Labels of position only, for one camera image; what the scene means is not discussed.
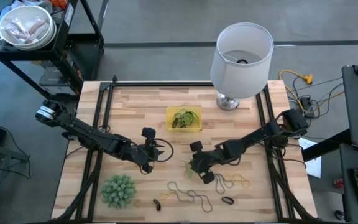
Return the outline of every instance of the yellow container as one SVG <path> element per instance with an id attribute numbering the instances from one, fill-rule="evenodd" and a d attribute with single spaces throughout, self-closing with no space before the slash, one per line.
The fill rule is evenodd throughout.
<path id="1" fill-rule="evenodd" d="M 191 125 L 187 125 L 184 128 L 180 128 L 180 123 L 177 124 L 176 128 L 172 127 L 172 123 L 175 120 L 176 113 L 186 113 L 186 111 L 194 112 L 197 119 L 194 119 L 191 122 Z M 201 107 L 200 106 L 169 106 L 167 107 L 167 113 L 165 115 L 165 127 L 167 127 L 168 131 L 181 131 L 181 132 L 197 132 L 201 130 Z"/>

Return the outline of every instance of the butcher block tabletop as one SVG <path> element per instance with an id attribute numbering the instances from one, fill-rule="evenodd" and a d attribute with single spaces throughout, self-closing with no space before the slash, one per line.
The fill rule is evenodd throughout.
<path id="1" fill-rule="evenodd" d="M 84 82 L 77 118 L 92 125 L 100 82 Z M 279 80 L 268 81 L 274 114 L 290 108 L 284 83 Z M 153 171 L 144 175 L 134 163 L 120 161 L 107 154 L 103 155 L 98 185 L 98 196 L 94 210 L 94 222 L 274 222 L 275 213 L 272 186 L 270 183 L 265 149 L 255 145 L 246 150 L 238 166 L 215 165 L 211 170 L 234 181 L 233 188 L 226 188 L 224 194 L 216 192 L 216 183 L 204 184 L 193 174 L 186 173 L 186 163 L 191 160 L 189 144 L 195 141 L 203 143 L 203 150 L 213 150 L 214 145 L 228 139 L 241 138 L 260 128 L 260 120 L 255 97 L 241 100 L 234 111 L 220 110 L 216 105 L 217 91 L 213 87 L 115 87 L 109 116 L 111 133 L 123 135 L 137 144 L 143 144 L 143 127 L 154 128 L 156 138 L 169 141 L 173 148 L 173 157 L 167 162 L 156 162 Z M 264 104 L 267 121 L 268 114 Z M 100 125 L 106 106 L 106 97 L 102 102 Z M 165 127 L 165 112 L 168 106 L 202 107 L 202 128 L 195 133 L 169 132 Z M 72 141 L 67 153 L 79 147 Z M 170 151 L 165 148 L 160 156 L 164 159 Z M 64 162 L 52 218 L 61 215 L 79 192 L 86 159 L 86 149 L 74 152 Z M 287 148 L 287 159 L 303 160 L 299 147 Z M 285 161 L 291 191 L 300 203 L 313 216 L 317 216 L 313 196 L 303 164 Z M 100 188 L 104 181 L 116 174 L 127 174 L 136 182 L 137 193 L 132 205 L 126 209 L 109 208 L 102 203 Z M 208 196 L 213 210 L 204 212 L 201 200 L 194 203 L 181 202 L 175 194 L 169 193 L 167 184 L 175 181 L 180 190 L 194 190 L 197 194 Z M 90 190 L 85 198 L 84 212 L 88 211 Z M 234 205 L 228 205 L 221 199 L 227 196 L 234 199 Z M 284 194 L 280 190 L 284 217 L 288 217 Z M 156 211 L 153 199 L 161 203 L 161 211 Z M 210 206 L 204 199 L 205 210 Z"/>

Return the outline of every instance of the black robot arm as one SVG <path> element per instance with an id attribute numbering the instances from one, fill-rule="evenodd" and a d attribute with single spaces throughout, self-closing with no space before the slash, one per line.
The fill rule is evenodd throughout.
<path id="1" fill-rule="evenodd" d="M 124 136 L 104 133 L 82 122 L 57 101 L 45 100 L 35 117 L 43 124 L 51 127 L 60 126 L 70 134 L 77 136 L 84 147 L 102 149 L 110 156 L 123 161 L 131 161 L 146 173 L 150 173 L 153 169 L 149 162 L 158 161 L 158 156 L 163 153 L 157 149 L 157 147 L 163 146 L 156 143 L 155 130 L 152 128 L 143 128 L 142 136 L 146 137 L 145 144 L 137 145 Z"/>
<path id="2" fill-rule="evenodd" d="M 278 124 L 277 119 L 283 117 L 283 124 Z M 208 184 L 214 180 L 214 174 L 210 168 L 215 164 L 231 164 L 240 160 L 248 147 L 269 139 L 273 147 L 284 148 L 288 144 L 288 137 L 306 134 L 308 123 L 302 114 L 295 109 L 282 112 L 273 121 L 240 139 L 231 139 L 215 145 L 215 150 L 202 151 L 203 145 L 200 141 L 190 144 L 193 159 L 190 166 Z"/>

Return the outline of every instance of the concrete floor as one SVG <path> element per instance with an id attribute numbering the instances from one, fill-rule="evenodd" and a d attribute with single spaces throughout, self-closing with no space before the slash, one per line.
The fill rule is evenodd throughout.
<path id="1" fill-rule="evenodd" d="M 0 1 L 0 10 L 8 0 Z M 102 0 L 89 0 L 95 18 Z M 358 0 L 110 0 L 102 33 L 105 43 L 123 42 L 204 42 L 215 41 L 219 32 L 235 22 L 256 22 L 266 27 L 276 41 L 358 40 Z M 85 13 L 78 6 L 71 33 L 91 32 Z M 213 57 L 211 47 L 106 49 L 98 80 L 209 80 Z M 343 65 L 358 64 L 358 45 L 276 47 L 270 79 L 290 69 L 312 73 L 314 83 L 341 77 Z M 39 67 L 17 63 L 37 80 Z M 285 75 L 285 83 L 295 77 Z M 301 90 L 318 99 L 341 80 Z M 306 86 L 302 81 L 297 87 Z M 18 145 L 31 155 L 32 180 L 9 174 L 0 191 L 0 223 L 47 220 L 62 171 L 67 141 L 60 128 L 36 122 L 34 114 L 43 98 L 0 63 L 0 125 L 13 132 Z M 322 113 L 327 105 L 322 106 Z M 331 102 L 330 112 L 313 121 L 309 136 L 328 138 L 348 127 L 346 102 L 341 95 Z M 310 177 L 320 218 L 335 220 L 341 196 L 332 181 L 340 178 L 338 153 L 323 157 L 323 178 Z M 26 171 L 26 166 L 16 168 Z"/>

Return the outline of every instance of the lampshade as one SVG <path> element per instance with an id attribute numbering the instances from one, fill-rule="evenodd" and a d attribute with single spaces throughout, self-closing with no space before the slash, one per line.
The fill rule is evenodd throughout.
<path id="1" fill-rule="evenodd" d="M 272 36 L 260 25 L 240 22 L 225 28 L 216 42 L 211 67 L 214 87 L 230 98 L 258 94 L 269 78 L 273 48 Z M 236 63 L 240 59 L 248 64 Z"/>

